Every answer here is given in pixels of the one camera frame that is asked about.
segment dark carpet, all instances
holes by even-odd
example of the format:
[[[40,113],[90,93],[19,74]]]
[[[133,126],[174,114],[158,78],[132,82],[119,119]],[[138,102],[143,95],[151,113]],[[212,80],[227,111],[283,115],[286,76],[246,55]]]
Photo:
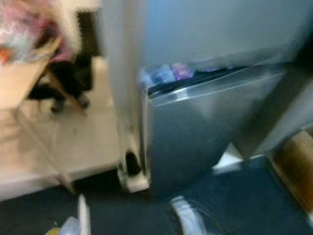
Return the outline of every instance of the dark carpet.
[[[126,194],[115,171],[75,183],[90,206],[95,235],[171,235],[177,222],[169,201],[183,195],[214,234],[309,235],[305,215],[272,173],[265,158],[242,170],[209,173],[189,188],[152,198],[148,192]],[[78,198],[61,187],[0,203],[0,235],[44,235],[56,222],[77,216]]]

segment wooden table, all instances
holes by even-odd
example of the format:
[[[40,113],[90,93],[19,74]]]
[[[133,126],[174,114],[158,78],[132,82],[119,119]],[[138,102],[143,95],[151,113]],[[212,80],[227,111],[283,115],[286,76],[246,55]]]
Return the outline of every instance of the wooden table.
[[[70,176],[64,171],[53,150],[40,136],[32,123],[20,110],[20,106],[46,70],[49,58],[30,64],[2,65],[0,67],[0,111],[9,110],[17,123],[32,138],[46,156],[50,164],[58,171],[60,182],[72,193],[74,188]]]

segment black floor mat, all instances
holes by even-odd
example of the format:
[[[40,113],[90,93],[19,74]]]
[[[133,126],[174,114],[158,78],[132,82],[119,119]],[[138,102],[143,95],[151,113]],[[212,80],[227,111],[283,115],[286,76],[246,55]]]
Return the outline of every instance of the black floor mat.
[[[177,195],[183,195],[200,211],[211,231],[232,235],[313,233],[264,159],[243,164],[241,171],[208,174],[166,198],[122,193],[115,171],[80,180],[76,187],[90,206],[95,235],[174,234],[169,200]],[[76,216],[77,202],[77,197],[61,187],[2,202],[0,234],[44,235],[54,222],[62,225],[69,216]]]

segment white tile floor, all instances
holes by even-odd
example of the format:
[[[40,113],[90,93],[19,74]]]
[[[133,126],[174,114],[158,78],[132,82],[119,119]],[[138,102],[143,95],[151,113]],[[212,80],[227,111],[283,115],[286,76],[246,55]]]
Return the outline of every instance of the white tile floor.
[[[87,117],[71,107],[50,114],[51,101],[25,101],[23,111],[73,178],[115,167],[119,161],[116,118],[107,80],[107,64],[93,61],[94,89],[87,93]],[[10,113],[0,113],[0,201],[56,184],[55,171]]]

